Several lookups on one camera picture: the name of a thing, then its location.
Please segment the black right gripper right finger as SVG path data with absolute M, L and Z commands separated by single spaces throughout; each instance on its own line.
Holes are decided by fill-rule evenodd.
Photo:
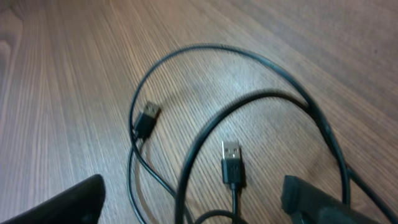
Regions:
M 293 223 L 377 224 L 308 182 L 284 177 L 281 204 Z

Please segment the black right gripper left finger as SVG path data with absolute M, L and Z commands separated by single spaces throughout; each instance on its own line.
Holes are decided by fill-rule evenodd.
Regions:
M 97 224 L 105 198 L 104 179 L 95 174 L 5 223 Z

